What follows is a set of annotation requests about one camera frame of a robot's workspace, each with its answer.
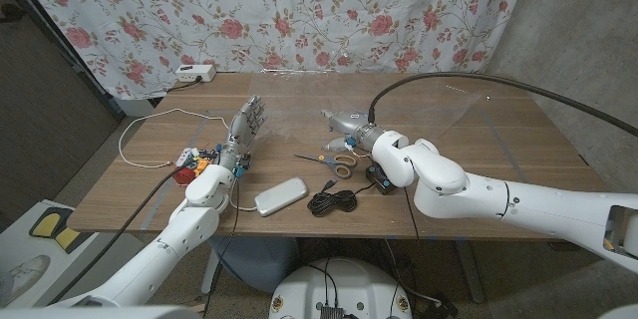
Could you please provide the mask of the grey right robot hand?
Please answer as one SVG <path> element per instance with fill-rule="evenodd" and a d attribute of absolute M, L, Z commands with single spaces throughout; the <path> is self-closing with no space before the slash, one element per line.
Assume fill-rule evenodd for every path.
<path fill-rule="evenodd" d="M 321 111 L 328 121 L 329 129 L 338 138 L 323 146 L 323 150 L 334 153 L 344 153 L 354 148 L 370 152 L 374 143 L 385 132 L 381 127 L 370 123 L 368 116 L 362 113 L 332 113 Z"/>

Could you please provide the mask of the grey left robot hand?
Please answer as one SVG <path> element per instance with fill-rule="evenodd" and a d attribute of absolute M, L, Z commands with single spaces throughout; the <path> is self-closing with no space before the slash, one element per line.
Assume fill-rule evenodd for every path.
<path fill-rule="evenodd" d="M 254 139 L 265 122 L 264 108 L 262 99 L 253 95 L 233 117 L 219 152 L 219 165 L 233 170 L 250 155 Z"/>

